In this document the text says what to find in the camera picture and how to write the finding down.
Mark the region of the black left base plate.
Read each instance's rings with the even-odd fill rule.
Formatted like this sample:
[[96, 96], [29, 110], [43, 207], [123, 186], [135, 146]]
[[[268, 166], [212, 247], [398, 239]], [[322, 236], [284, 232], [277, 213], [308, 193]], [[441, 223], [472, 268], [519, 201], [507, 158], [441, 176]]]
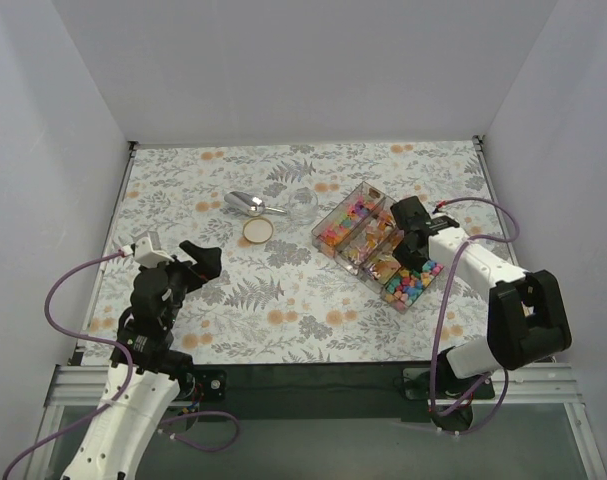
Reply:
[[192, 369], [179, 375], [177, 401], [219, 402], [225, 399], [227, 373], [220, 369]]

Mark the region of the clear divided candy box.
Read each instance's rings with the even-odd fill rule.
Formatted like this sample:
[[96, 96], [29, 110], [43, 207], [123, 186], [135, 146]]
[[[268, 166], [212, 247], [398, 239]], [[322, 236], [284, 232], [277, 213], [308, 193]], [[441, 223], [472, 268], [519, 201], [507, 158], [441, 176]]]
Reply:
[[394, 200], [362, 182], [312, 229], [312, 244], [382, 301], [406, 312], [441, 273], [427, 260], [408, 269], [393, 256], [403, 239], [391, 213]]

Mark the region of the clear glass jar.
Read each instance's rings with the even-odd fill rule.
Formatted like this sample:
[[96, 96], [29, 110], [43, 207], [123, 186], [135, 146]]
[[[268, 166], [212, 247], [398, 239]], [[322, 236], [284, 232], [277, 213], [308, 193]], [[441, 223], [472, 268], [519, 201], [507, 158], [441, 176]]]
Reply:
[[308, 187], [299, 188], [289, 195], [287, 210], [291, 221], [295, 224], [308, 225], [314, 222], [318, 208], [318, 197]]

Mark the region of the floral patterned table mat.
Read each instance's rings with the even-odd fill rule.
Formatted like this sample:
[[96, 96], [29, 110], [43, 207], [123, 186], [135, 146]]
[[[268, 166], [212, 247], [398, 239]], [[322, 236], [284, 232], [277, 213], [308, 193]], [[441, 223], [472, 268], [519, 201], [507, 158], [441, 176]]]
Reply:
[[427, 207], [451, 200], [467, 233], [513, 259], [469, 141], [139, 149], [111, 241], [157, 232], [169, 253], [184, 240], [222, 249], [221, 276], [186, 298], [173, 330], [174, 348], [198, 364], [426, 360], [434, 343], [483, 335], [486, 303], [464, 282], [449, 287], [440, 274], [397, 312], [319, 252], [309, 226], [273, 217], [272, 238], [255, 245], [242, 235], [246, 217], [224, 201], [243, 191], [283, 206], [308, 187], [325, 216], [362, 182]]

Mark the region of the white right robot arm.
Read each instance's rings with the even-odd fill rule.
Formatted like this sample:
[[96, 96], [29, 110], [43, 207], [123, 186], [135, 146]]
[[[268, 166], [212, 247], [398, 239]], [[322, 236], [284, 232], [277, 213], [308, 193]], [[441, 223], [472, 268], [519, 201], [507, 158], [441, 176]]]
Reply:
[[431, 397], [462, 397], [484, 376], [514, 371], [567, 350], [572, 334], [557, 278], [531, 272], [483, 246], [486, 235], [469, 235], [439, 211], [428, 212], [418, 197], [391, 207], [403, 238], [393, 255], [415, 270], [429, 261], [445, 266], [446, 284], [460, 278], [488, 306], [483, 337], [447, 350], [435, 346], [428, 374]]

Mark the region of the aluminium frame rail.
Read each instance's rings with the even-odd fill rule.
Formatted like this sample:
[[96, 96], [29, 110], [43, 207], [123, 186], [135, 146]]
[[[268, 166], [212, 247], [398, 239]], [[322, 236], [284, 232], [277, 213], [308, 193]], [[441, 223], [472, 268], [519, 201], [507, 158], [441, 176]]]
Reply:
[[[132, 479], [604, 479], [572, 369], [495, 373], [495, 398], [433, 424], [398, 384], [423, 362], [210, 365], [225, 399], [173, 401]], [[30, 479], [62, 474], [87, 428], [35, 453]]]

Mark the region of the silver metal scoop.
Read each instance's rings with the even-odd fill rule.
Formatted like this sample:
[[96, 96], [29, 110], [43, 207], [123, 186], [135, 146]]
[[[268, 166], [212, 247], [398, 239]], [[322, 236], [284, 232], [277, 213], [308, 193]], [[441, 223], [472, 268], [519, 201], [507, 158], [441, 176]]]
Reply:
[[264, 214], [287, 216], [288, 211], [280, 207], [270, 207], [259, 197], [240, 191], [232, 191], [224, 195], [224, 200], [232, 207], [249, 217], [259, 217]]

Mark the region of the round wooden jar lid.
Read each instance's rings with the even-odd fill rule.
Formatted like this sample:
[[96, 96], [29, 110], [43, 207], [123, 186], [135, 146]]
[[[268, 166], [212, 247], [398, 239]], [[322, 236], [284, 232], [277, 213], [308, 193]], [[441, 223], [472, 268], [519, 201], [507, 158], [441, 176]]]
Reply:
[[263, 217], [249, 219], [242, 229], [243, 237], [252, 244], [266, 243], [272, 238], [273, 234], [273, 224]]

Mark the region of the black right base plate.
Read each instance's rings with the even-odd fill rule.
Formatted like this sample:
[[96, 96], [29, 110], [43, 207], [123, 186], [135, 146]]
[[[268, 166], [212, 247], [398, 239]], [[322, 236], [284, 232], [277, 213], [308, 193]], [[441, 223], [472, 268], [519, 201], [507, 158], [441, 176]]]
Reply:
[[[446, 379], [437, 374], [435, 395], [437, 400], [456, 400], [469, 390], [480, 376], [468, 379]], [[430, 395], [430, 371], [428, 368], [405, 368], [398, 384], [401, 393], [410, 400], [428, 400]], [[480, 384], [470, 395], [471, 399], [490, 400], [495, 398], [495, 390], [491, 380]]]

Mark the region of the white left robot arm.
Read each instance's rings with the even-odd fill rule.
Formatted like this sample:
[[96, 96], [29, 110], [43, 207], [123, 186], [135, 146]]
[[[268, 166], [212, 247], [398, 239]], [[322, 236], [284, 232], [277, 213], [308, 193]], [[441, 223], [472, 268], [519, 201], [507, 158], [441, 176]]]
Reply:
[[172, 329], [185, 297], [218, 278], [222, 251], [183, 241], [180, 260], [147, 238], [127, 248], [139, 265], [122, 313], [107, 379], [65, 479], [132, 479], [143, 453], [176, 399], [191, 396], [197, 381], [190, 355], [173, 349]]

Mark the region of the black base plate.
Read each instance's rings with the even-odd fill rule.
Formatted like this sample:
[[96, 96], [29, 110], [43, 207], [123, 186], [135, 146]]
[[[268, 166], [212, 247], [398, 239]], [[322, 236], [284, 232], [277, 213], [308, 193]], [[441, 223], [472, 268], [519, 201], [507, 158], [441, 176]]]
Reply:
[[227, 373], [220, 369], [192, 369], [179, 375], [177, 401], [219, 402], [225, 399]]
[[[446, 379], [437, 374], [435, 395], [437, 400], [456, 400], [469, 390], [480, 376], [468, 379]], [[405, 368], [398, 384], [401, 393], [410, 400], [428, 400], [430, 395], [430, 371], [428, 368]], [[495, 398], [495, 390], [491, 380], [480, 384], [470, 395], [471, 399], [490, 400]]]

